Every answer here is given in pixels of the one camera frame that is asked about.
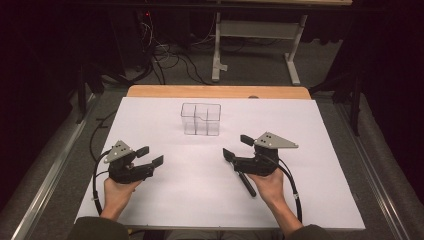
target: metal stand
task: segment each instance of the metal stand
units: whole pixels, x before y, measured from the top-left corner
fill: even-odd
[[[296,66],[293,59],[302,37],[307,15],[302,15],[299,23],[274,23],[274,22],[251,22],[221,20],[221,13],[216,13],[215,25],[215,51],[212,65],[212,81],[219,82],[221,70],[227,71],[228,66],[221,63],[220,39],[221,36],[231,37],[256,37],[293,40],[290,53],[284,54],[284,59],[289,70],[293,85],[300,85]]]

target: clear plastic box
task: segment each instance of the clear plastic box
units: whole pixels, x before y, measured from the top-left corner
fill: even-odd
[[[221,105],[208,103],[183,103],[181,119],[186,135],[218,136]]]

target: sleeve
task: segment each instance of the sleeve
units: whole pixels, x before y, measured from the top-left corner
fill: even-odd
[[[128,231],[124,225],[101,217],[78,218],[68,240],[127,240]]]
[[[317,225],[308,225],[300,228],[290,236],[287,240],[331,240],[331,235],[321,227]]]

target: white paper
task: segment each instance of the white paper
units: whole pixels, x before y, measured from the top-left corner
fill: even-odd
[[[220,104],[219,136],[184,135],[183,103]],[[133,193],[119,222],[159,228],[278,228],[259,194],[249,195],[222,154],[226,148],[253,157],[253,147],[241,143],[240,135],[258,138],[266,131],[299,145],[280,149],[279,156],[294,176],[305,225],[365,228],[315,101],[287,99],[123,98],[104,151],[122,140],[133,149],[150,147],[149,154],[134,160],[136,166],[161,155],[164,164]],[[100,163],[98,172],[107,168]],[[97,180],[102,206],[107,175]],[[296,213],[287,179],[284,187]],[[98,215],[91,199],[90,184],[77,217]]]

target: silver metal plate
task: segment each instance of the silver metal plate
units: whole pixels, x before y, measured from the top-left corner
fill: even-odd
[[[121,140],[118,140],[118,142],[116,142],[116,144],[110,150],[110,153],[107,155],[104,162],[105,163],[113,162],[116,159],[119,159],[123,156],[130,154],[131,152],[133,152],[133,150],[127,144],[125,144]]]
[[[277,136],[270,132],[265,132],[258,139],[255,140],[255,145],[268,148],[268,149],[277,149],[277,148],[298,148],[294,142],[290,142],[287,139],[284,139],[280,136]]]

